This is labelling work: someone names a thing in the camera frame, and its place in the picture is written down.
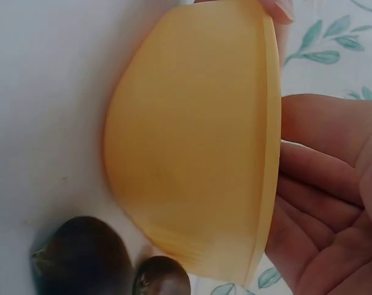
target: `finger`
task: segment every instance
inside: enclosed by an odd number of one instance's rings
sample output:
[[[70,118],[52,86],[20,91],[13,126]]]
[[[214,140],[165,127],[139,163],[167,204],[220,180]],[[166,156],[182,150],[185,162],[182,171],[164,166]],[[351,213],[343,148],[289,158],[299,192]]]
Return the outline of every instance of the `finger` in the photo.
[[[307,184],[299,183],[285,174],[279,175],[277,194],[295,208],[340,232],[358,218],[361,210],[353,205],[330,197]]]
[[[282,68],[285,63],[285,58],[287,56],[287,43],[290,34],[290,25],[281,25],[274,22],[274,31],[276,34],[277,49],[279,51],[279,62]]]
[[[372,261],[372,223],[363,212],[356,224],[358,228],[350,227],[339,233],[332,246],[313,260],[304,271],[295,294],[340,294],[336,292],[337,286]]]
[[[304,212],[301,212],[279,196],[276,198],[276,202],[303,230],[319,251],[332,243],[335,238],[335,233],[324,223]]]
[[[340,283],[330,295],[350,294],[367,294],[372,295],[372,259],[356,272]]]
[[[330,195],[363,208],[355,170],[330,155],[291,143],[282,143],[280,170]]]
[[[355,167],[372,136],[372,101],[287,96],[282,100],[282,136]]]
[[[275,204],[265,253],[294,290],[307,264],[318,254],[310,238]]]
[[[260,3],[277,24],[289,25],[295,19],[292,0],[260,0]]]

